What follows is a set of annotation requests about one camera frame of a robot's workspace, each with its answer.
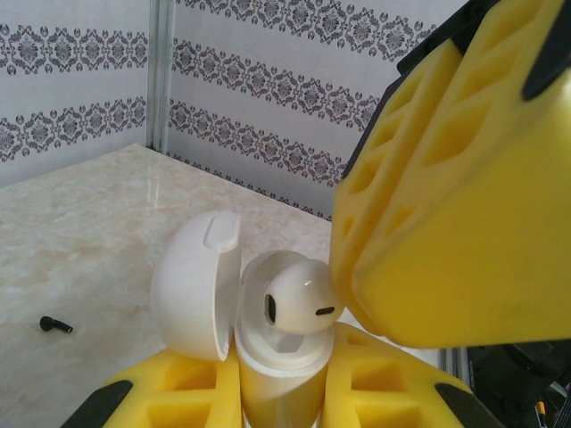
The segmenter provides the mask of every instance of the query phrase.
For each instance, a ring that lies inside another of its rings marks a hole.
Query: black cable
[[[555,424],[553,428],[571,428],[571,391],[567,392],[567,397],[565,398],[565,403],[559,411]]]

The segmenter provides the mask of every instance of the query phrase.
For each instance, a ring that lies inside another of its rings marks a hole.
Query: white marble table
[[[272,249],[327,260],[325,220],[138,145],[0,189],[0,426],[59,426],[163,349],[153,266],[183,222],[223,208],[243,216],[244,265]],[[45,333],[43,315],[75,330]],[[435,350],[409,351],[437,364]]]

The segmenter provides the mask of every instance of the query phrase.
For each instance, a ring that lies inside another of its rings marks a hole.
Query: white earbud
[[[341,316],[343,303],[329,278],[327,263],[306,260],[280,272],[264,299],[266,320],[284,333],[325,330]]]

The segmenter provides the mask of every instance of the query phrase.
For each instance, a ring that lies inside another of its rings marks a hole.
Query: damask pattern wallpaper
[[[0,185],[145,144],[148,26],[148,0],[0,3]]]
[[[176,3],[169,155],[330,218],[396,62],[463,1]]]

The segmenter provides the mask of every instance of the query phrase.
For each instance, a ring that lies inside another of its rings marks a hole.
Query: yellow foam holder
[[[319,428],[501,426],[457,378],[355,327],[335,329]]]
[[[201,361],[165,350],[116,374],[131,391],[105,428],[240,428],[243,426],[236,350],[224,362]]]
[[[411,347],[571,337],[571,71],[523,96],[563,0],[502,0],[382,110],[336,190],[334,287]]]

